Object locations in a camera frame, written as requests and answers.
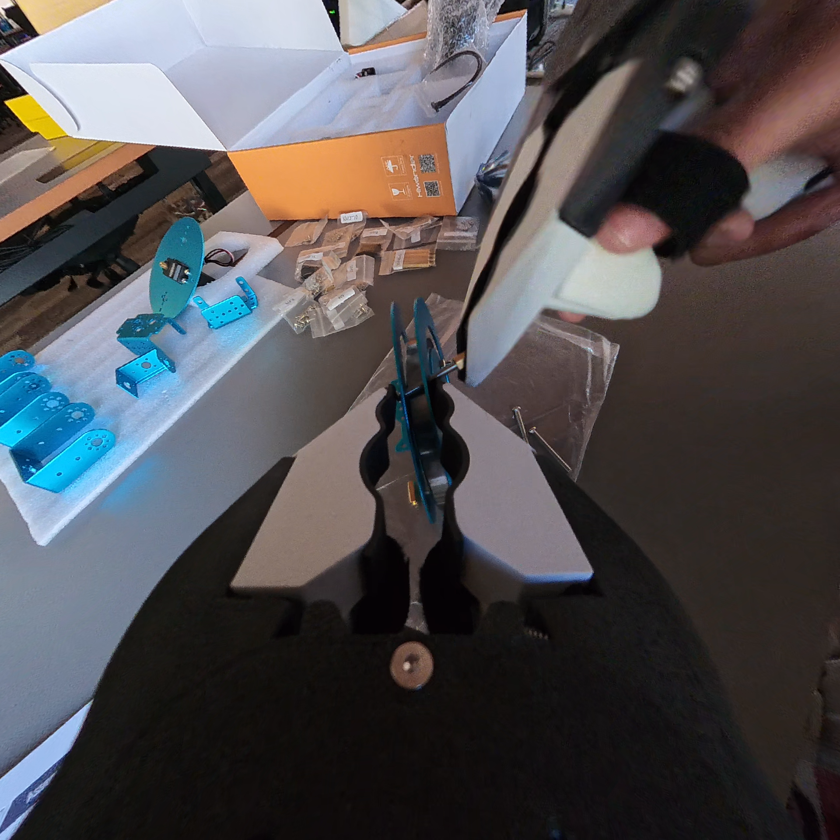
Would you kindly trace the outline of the blue perforated U bracket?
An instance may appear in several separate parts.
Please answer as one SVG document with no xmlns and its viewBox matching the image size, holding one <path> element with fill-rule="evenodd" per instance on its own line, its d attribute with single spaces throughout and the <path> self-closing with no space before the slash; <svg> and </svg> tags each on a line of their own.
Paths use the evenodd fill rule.
<svg viewBox="0 0 840 840">
<path fill-rule="evenodd" d="M 236 278 L 236 283 L 243 292 L 242 295 L 227 297 L 213 305 L 208 305 L 198 295 L 192 298 L 192 304 L 201 312 L 208 328 L 221 329 L 230 323 L 250 315 L 259 306 L 257 295 L 247 280 L 239 276 Z"/>
</svg>

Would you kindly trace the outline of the bubble wrap bundle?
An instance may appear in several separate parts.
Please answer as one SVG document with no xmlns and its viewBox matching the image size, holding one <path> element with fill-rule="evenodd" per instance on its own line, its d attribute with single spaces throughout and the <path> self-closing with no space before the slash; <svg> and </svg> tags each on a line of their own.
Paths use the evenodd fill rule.
<svg viewBox="0 0 840 840">
<path fill-rule="evenodd" d="M 487 56 L 489 32 L 502 1 L 428 1 L 427 69 L 463 50 Z"/>
</svg>

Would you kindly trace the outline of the clear plastic bag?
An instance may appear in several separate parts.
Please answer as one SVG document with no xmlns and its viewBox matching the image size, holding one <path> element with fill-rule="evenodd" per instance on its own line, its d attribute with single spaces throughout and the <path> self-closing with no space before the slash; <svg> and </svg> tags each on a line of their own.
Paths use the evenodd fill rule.
<svg viewBox="0 0 840 840">
<path fill-rule="evenodd" d="M 450 381 L 514 430 L 519 406 L 526 430 L 535 427 L 577 480 L 617 354 L 618 345 L 600 334 L 544 313 L 480 385 Z"/>
</svg>

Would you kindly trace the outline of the long wooden table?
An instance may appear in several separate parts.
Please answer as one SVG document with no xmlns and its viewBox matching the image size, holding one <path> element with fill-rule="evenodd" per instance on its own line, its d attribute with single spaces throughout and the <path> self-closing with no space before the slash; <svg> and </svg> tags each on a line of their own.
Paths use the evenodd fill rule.
<svg viewBox="0 0 840 840">
<path fill-rule="evenodd" d="M 63 173 L 47 185 L 45 192 L 2 216 L 2 241 L 19 234 L 86 190 L 104 183 L 105 179 L 131 163 L 137 163 L 142 171 L 137 185 L 123 194 L 106 197 L 104 208 L 76 216 L 67 231 L 39 245 L 31 255 L 2 269 L 2 303 L 10 301 L 186 183 L 194 184 L 213 212 L 226 206 L 215 183 L 206 174 L 212 163 L 209 153 L 168 146 L 109 143 L 104 152 L 85 165 Z"/>
</svg>

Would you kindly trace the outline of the dark bag of parts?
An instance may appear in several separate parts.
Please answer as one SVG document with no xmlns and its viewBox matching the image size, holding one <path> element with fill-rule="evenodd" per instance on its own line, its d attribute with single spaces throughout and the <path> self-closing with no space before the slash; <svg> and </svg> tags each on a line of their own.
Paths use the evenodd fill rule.
<svg viewBox="0 0 840 840">
<path fill-rule="evenodd" d="M 508 174 L 510 152 L 505 150 L 482 164 L 476 174 L 476 186 L 484 199 L 492 204 L 497 198 Z"/>
</svg>

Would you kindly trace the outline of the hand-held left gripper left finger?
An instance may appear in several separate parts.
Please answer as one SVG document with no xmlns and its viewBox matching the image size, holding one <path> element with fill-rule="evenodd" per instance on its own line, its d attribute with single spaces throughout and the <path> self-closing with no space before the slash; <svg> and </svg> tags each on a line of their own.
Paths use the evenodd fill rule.
<svg viewBox="0 0 840 840">
<path fill-rule="evenodd" d="M 231 587 L 335 604 L 356 633 L 400 632 L 408 563 L 385 531 L 376 485 L 389 467 L 396 389 L 380 388 L 301 448 Z"/>
</svg>

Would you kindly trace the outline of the dark teal bracket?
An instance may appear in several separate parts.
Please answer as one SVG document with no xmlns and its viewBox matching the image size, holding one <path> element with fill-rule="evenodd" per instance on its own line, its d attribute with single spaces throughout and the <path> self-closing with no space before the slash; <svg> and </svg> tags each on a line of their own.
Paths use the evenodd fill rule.
<svg viewBox="0 0 840 840">
<path fill-rule="evenodd" d="M 155 353 L 159 348 L 152 339 L 161 333 L 166 325 L 172 326 L 181 335 L 186 335 L 184 328 L 172 318 L 167 318 L 159 312 L 142 313 L 123 322 L 117 330 L 117 341 L 136 357 Z"/>
</svg>

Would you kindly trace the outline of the person's right hand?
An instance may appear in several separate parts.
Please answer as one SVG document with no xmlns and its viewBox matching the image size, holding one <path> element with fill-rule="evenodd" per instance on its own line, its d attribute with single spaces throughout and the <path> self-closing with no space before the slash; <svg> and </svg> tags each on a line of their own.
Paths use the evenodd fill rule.
<svg viewBox="0 0 840 840">
<path fill-rule="evenodd" d="M 708 82 L 715 106 L 687 132 L 748 172 L 783 154 L 822 159 L 838 179 L 839 2 L 761 2 Z M 758 222 L 743 210 L 690 253 L 697 266 L 766 256 L 838 223 L 838 182 Z"/>
</svg>

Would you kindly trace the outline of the small blue bracket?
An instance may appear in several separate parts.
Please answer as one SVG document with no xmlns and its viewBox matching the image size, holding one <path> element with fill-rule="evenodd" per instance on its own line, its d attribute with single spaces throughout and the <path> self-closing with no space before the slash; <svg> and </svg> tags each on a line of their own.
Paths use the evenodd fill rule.
<svg viewBox="0 0 840 840">
<path fill-rule="evenodd" d="M 175 373 L 175 363 L 162 350 L 153 347 L 149 352 L 117 368 L 115 381 L 118 387 L 138 397 L 140 385 L 164 371 Z"/>
</svg>

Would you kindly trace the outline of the white foam sheet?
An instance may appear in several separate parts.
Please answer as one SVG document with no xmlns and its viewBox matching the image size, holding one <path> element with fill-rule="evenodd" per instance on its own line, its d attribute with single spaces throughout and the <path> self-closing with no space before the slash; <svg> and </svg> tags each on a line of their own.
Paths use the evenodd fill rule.
<svg viewBox="0 0 840 840">
<path fill-rule="evenodd" d="M 116 384 L 116 369 L 133 357 L 118 343 L 116 331 L 149 303 L 149 278 L 146 270 L 36 354 L 38 372 L 72 402 L 89 403 L 96 413 L 93 427 L 116 436 L 114 448 L 59 494 L 26 485 L 3 448 L 2 482 L 39 546 L 46 546 L 231 371 L 278 324 L 277 307 L 291 294 L 289 287 L 254 276 L 249 284 L 257 309 L 221 329 L 208 328 L 202 313 L 188 307 L 180 317 L 186 334 L 166 329 L 160 337 L 175 373 L 156 376 L 141 386 L 140 397 L 133 397 Z"/>
</svg>

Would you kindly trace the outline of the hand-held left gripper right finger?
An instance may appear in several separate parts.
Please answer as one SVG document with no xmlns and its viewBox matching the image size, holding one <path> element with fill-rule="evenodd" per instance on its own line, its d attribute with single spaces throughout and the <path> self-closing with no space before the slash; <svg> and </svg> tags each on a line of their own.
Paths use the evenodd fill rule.
<svg viewBox="0 0 840 840">
<path fill-rule="evenodd" d="M 587 586 L 593 568 L 530 446 L 452 385 L 433 408 L 451 483 L 420 569 L 429 632 L 471 634 L 493 603 Z"/>
</svg>

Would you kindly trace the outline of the orange cardboard box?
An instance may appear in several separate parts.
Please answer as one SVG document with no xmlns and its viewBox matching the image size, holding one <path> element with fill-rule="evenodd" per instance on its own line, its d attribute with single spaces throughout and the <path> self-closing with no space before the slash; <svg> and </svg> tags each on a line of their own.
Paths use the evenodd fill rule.
<svg viewBox="0 0 840 840">
<path fill-rule="evenodd" d="M 526 89 L 527 18 L 423 80 L 424 38 L 345 51 L 320 2 L 110 2 L 2 66 L 70 136 L 227 153 L 268 219 L 455 215 Z"/>
</svg>

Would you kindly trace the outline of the white assembly guide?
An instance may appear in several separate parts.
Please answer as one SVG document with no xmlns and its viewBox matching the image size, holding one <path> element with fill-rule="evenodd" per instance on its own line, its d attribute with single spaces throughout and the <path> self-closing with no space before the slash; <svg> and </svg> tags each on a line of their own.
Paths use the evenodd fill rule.
<svg viewBox="0 0 840 840">
<path fill-rule="evenodd" d="M 12 838 L 55 778 L 77 739 L 89 701 L 1 778 L 1 838 Z"/>
</svg>

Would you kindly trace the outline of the yellow plastic bins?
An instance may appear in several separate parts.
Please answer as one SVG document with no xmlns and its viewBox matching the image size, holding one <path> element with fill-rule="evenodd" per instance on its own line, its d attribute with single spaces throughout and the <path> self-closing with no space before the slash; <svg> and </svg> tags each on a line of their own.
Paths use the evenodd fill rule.
<svg viewBox="0 0 840 840">
<path fill-rule="evenodd" d="M 70 170 L 119 143 L 84 140 L 69 136 L 37 101 L 29 95 L 5 101 L 12 114 L 32 133 L 40 134 L 49 144 L 58 163 Z"/>
</svg>

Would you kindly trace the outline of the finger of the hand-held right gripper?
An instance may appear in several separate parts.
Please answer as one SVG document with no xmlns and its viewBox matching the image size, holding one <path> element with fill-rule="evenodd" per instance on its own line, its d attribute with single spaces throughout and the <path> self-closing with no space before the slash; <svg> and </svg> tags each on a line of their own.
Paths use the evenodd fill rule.
<svg viewBox="0 0 840 840">
<path fill-rule="evenodd" d="M 482 383 L 543 310 L 637 319 L 652 309 L 652 250 L 618 255 L 562 219 L 588 153 L 633 80 L 608 72 L 555 131 L 522 136 L 493 207 L 463 308 L 463 381 Z"/>
<path fill-rule="evenodd" d="M 466 384 L 482 383 L 543 308 L 543 293 L 531 280 L 543 253 L 543 223 L 526 223 L 526 216 L 536 207 L 544 145 L 542 125 L 522 136 L 481 240 L 457 330 L 457 352 L 466 354 L 459 378 Z"/>
</svg>

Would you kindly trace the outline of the white foam block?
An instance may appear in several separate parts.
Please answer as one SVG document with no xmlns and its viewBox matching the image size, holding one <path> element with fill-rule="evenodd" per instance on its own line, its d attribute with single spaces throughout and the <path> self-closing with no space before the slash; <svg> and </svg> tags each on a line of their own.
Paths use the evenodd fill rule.
<svg viewBox="0 0 840 840">
<path fill-rule="evenodd" d="M 260 273 L 283 249 L 273 237 L 220 231 L 206 239 L 205 256 L 210 256 L 216 250 L 229 252 L 233 256 L 240 251 L 245 253 L 235 263 L 225 255 L 214 257 L 217 262 L 205 264 L 204 269 L 215 278 L 230 271 L 236 277 L 249 278 Z"/>
</svg>

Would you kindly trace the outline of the pile of small hardware bags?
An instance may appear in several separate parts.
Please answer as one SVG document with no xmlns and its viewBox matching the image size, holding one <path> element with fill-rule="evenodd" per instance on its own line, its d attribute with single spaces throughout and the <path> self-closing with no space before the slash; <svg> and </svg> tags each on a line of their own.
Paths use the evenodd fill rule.
<svg viewBox="0 0 840 840">
<path fill-rule="evenodd" d="M 474 251 L 480 220 L 474 216 L 420 216 L 377 220 L 364 212 L 299 222 L 281 243 L 297 250 L 292 290 L 273 307 L 296 334 L 313 338 L 359 326 L 373 316 L 367 291 L 377 277 L 436 266 L 438 251 Z"/>
</svg>

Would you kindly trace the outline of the grey desk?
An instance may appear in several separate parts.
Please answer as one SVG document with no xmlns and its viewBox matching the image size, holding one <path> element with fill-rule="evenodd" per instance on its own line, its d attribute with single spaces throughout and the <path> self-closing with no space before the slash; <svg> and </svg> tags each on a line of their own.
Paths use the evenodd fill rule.
<svg viewBox="0 0 840 840">
<path fill-rule="evenodd" d="M 2 488 L 2 772 L 89 700 L 172 562 L 353 403 L 388 310 L 461 299 L 473 254 L 375 286 L 327 339 L 276 325 L 45 547 Z M 838 227 L 763 259 L 666 267 L 620 344 L 579 483 L 683 602 L 786 799 L 838 615 Z"/>
</svg>

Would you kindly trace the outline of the teal round plate with servo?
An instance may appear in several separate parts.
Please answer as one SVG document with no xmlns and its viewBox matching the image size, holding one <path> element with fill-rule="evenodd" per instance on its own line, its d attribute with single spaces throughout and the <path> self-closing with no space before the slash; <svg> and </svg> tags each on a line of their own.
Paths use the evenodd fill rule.
<svg viewBox="0 0 840 840">
<path fill-rule="evenodd" d="M 191 217 L 178 219 L 165 233 L 150 272 L 153 313 L 175 319 L 186 308 L 204 266 L 204 236 Z"/>
</svg>

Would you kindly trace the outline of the blue round rotating base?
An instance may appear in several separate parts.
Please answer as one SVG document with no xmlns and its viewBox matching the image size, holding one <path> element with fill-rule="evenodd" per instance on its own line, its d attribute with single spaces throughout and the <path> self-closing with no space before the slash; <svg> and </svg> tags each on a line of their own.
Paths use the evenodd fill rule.
<svg viewBox="0 0 840 840">
<path fill-rule="evenodd" d="M 402 428 L 399 451 L 408 452 L 415 470 L 419 504 L 430 522 L 436 522 L 450 485 L 442 462 L 443 433 L 436 415 L 436 399 L 448 377 L 428 383 L 427 392 L 406 400 L 404 392 L 421 385 L 431 373 L 447 363 L 434 319 L 426 302 L 413 305 L 413 334 L 406 330 L 395 303 L 391 307 L 392 343 L 395 363 L 396 418 Z"/>
</svg>

